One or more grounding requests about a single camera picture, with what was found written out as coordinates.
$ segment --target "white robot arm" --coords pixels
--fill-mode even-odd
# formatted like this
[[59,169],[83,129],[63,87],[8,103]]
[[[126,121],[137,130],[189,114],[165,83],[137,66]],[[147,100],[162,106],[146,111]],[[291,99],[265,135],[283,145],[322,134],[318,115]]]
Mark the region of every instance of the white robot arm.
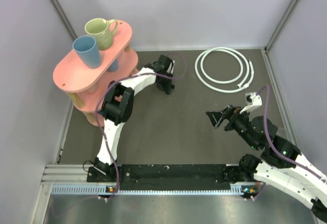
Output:
[[[145,73],[152,73],[153,75],[142,75]],[[117,160],[117,147],[122,128],[132,113],[134,96],[147,86],[155,83],[166,94],[170,94],[172,89],[174,89],[172,80],[157,77],[155,75],[156,73],[172,77],[174,73],[174,61],[161,55],[158,61],[146,65],[135,74],[135,78],[124,80],[116,85],[111,92],[108,92],[104,99],[102,105],[102,115],[105,118],[104,132],[107,136],[109,149],[115,160]],[[102,138],[102,144],[97,158],[105,165],[111,165],[113,163],[108,154],[104,137]]]
[[290,161],[276,154],[266,139],[264,118],[261,116],[249,120],[250,111],[262,105],[260,96],[247,93],[246,102],[244,108],[229,105],[221,111],[206,113],[214,128],[218,128],[226,119],[229,123],[225,131],[235,130],[253,150],[263,150],[262,160],[250,154],[242,157],[239,178],[272,185],[299,200],[316,217],[327,222],[326,175],[313,166],[295,145],[278,136],[278,128],[267,119],[267,130],[273,146]]

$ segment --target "green mug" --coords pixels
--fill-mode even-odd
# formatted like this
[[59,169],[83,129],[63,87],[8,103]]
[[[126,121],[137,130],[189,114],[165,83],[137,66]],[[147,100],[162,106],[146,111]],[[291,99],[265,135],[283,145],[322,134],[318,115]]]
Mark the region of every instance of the green mug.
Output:
[[[116,23],[113,31],[109,28],[112,23]],[[113,44],[113,36],[117,28],[118,21],[115,19],[107,21],[103,18],[94,18],[86,23],[85,32],[96,39],[99,50],[105,50]]]

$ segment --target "white cable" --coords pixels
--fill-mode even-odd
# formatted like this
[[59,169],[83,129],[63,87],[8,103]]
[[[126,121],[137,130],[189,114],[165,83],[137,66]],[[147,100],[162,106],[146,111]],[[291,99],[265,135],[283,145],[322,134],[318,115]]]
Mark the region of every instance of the white cable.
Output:
[[[227,53],[227,54],[230,54],[231,56],[233,56],[237,61],[238,63],[240,64],[240,73],[238,74],[238,76],[236,78],[233,78],[231,80],[228,80],[228,81],[219,81],[219,80],[216,80],[216,79],[213,79],[212,77],[210,77],[204,70],[203,68],[203,62],[204,62],[204,59],[206,58],[206,56],[213,52],[213,51],[219,51],[219,52],[224,52],[224,53]],[[198,62],[199,60],[201,59],[200,61],[200,67],[201,67],[201,71],[203,73],[203,75],[209,79],[210,81],[214,82],[214,83],[219,83],[219,84],[229,84],[229,83],[232,83],[232,82],[235,82],[236,80],[238,80],[242,74],[243,74],[243,64],[240,60],[240,58],[236,55],[238,54],[245,62],[245,67],[246,67],[246,73],[245,73],[245,76],[244,78],[242,79],[242,81],[236,85],[237,89],[234,89],[234,90],[224,90],[224,89],[220,89],[220,88],[216,88],[212,85],[210,85],[209,83],[207,83],[201,76],[200,76],[200,73],[199,73],[199,70],[198,70]],[[246,79],[248,78],[249,74],[251,72],[251,75],[250,75],[250,80],[245,83],[243,85],[243,83],[246,81]],[[252,62],[250,60],[247,60],[243,54],[241,54],[240,52],[234,50],[234,49],[230,49],[230,48],[225,48],[225,47],[217,47],[217,48],[213,48],[213,49],[208,49],[206,51],[203,51],[199,56],[198,58],[196,59],[195,61],[195,73],[196,75],[198,76],[198,78],[200,79],[200,81],[206,85],[208,88],[211,88],[215,91],[218,91],[218,92],[221,92],[221,93],[227,93],[227,94],[231,94],[231,93],[237,93],[239,91],[242,91],[246,88],[248,88],[251,84],[251,82],[253,81],[253,78],[254,78],[254,69],[253,69],[253,65],[252,65]]]

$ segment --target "gray floor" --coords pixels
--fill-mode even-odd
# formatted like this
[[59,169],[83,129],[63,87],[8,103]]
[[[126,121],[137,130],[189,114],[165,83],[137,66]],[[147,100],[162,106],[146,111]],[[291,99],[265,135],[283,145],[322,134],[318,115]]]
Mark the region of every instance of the gray floor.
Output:
[[[238,163],[249,146],[234,132],[223,128],[213,129],[205,112],[220,110],[228,104],[244,106],[245,93],[255,92],[270,83],[260,50],[241,50],[251,59],[255,75],[246,91],[223,94],[204,86],[196,77],[194,63],[201,51],[179,51],[188,62],[186,76],[175,81],[170,95],[154,85],[146,88],[134,100],[133,114],[123,128],[118,146],[118,163],[121,164],[210,164]],[[154,62],[163,52],[139,52],[139,67]],[[178,56],[175,76],[183,72]],[[211,53],[204,68],[213,78],[229,80],[239,72],[239,65],[225,53]],[[234,89],[235,84],[222,88]],[[269,100],[269,119],[283,127],[277,102],[272,94]],[[263,114],[263,107],[252,116]],[[98,128],[89,124],[85,116],[74,109],[64,145],[61,164],[82,164],[94,160],[101,145]]]

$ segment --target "white cable connector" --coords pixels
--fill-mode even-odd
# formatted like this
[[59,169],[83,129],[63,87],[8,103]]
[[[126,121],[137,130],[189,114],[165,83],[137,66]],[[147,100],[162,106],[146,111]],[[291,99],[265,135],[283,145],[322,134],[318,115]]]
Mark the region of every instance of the white cable connector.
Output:
[[257,95],[256,92],[246,93],[245,94],[245,100],[246,100],[247,106],[244,107],[240,111],[240,114],[242,114],[245,111],[247,111],[248,113],[250,113],[251,111],[254,111],[258,107],[262,106],[261,97],[260,97],[260,95]]
[[249,86],[250,86],[249,83],[245,83],[245,84],[243,85],[244,89],[248,88]]

